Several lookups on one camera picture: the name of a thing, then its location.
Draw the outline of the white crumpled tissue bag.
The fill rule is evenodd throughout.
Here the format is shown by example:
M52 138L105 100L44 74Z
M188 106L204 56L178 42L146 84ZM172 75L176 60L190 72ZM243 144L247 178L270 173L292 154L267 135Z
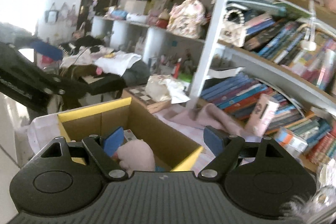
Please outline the white crumpled tissue bag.
M171 104L179 104L190 100L185 94L183 82L173 78L171 75L150 76L145 92L155 102L170 101Z

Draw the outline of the pink tall carton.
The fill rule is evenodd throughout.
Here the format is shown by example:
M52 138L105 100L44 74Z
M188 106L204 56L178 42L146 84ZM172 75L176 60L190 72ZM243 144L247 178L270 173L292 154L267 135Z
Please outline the pink tall carton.
M256 136L263 136L279 107L278 100L267 94L262 94L254 107L245 130Z

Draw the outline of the white bookshelf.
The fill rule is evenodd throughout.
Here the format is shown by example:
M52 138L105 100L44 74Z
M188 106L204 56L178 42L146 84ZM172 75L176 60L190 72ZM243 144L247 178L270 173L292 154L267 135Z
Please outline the white bookshelf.
M140 51L143 63L166 75L181 57L182 74L195 77L199 60L188 50L169 53L159 36L204 44L211 26L205 6L200 0L152 2ZM286 0L226 0L223 18L216 24L217 52L200 84L200 105L212 103L245 125L262 94L281 94L267 134L335 115L335 95L326 93L329 81L335 80L335 32L310 16L290 15L291 8Z

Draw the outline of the yellow cardboard box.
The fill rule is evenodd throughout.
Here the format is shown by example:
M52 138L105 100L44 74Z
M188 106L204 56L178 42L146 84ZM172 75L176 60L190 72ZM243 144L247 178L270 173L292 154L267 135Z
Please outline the yellow cardboard box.
M80 141L92 134L106 136L116 127L131 130L154 152L155 163L165 171L192 170L203 147L153 116L131 98L81 107L34 119L29 144L38 153L53 138Z

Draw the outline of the pink plush toy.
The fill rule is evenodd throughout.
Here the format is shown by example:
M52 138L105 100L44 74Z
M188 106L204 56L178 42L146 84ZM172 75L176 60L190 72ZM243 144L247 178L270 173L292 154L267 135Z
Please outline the pink plush toy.
M155 157L150 146L143 140L131 140L118 147L112 159L131 176L134 171L155 171Z

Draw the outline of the red white small box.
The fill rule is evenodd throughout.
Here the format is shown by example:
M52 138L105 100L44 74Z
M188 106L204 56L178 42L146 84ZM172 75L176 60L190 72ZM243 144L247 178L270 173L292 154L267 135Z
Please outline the red white small box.
M125 138L126 142L132 141L132 140L137 140L137 137L134 135L132 130L124 130L123 135Z

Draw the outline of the white quilted handbag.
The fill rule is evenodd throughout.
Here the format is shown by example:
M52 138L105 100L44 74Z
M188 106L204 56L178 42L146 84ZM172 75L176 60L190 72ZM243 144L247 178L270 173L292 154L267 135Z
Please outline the white quilted handbag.
M238 16L238 23L228 20L231 14L236 14ZM238 9L228 11L223 18L219 40L241 48L244 46L246 35L247 28L245 26L245 18L243 13Z

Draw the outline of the floral fabric bag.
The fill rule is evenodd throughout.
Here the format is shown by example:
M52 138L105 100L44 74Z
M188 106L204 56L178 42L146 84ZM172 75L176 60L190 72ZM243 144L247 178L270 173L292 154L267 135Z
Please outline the floral fabric bag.
M201 37L201 25L205 22L205 7L199 0L185 0L174 5L170 12L167 31L191 39Z

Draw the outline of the orange blue white box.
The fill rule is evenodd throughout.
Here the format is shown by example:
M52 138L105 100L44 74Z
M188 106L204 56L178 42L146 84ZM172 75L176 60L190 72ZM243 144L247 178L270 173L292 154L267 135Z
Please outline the orange blue white box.
M284 127L280 128L273 138L294 158L298 158L308 147L306 140Z

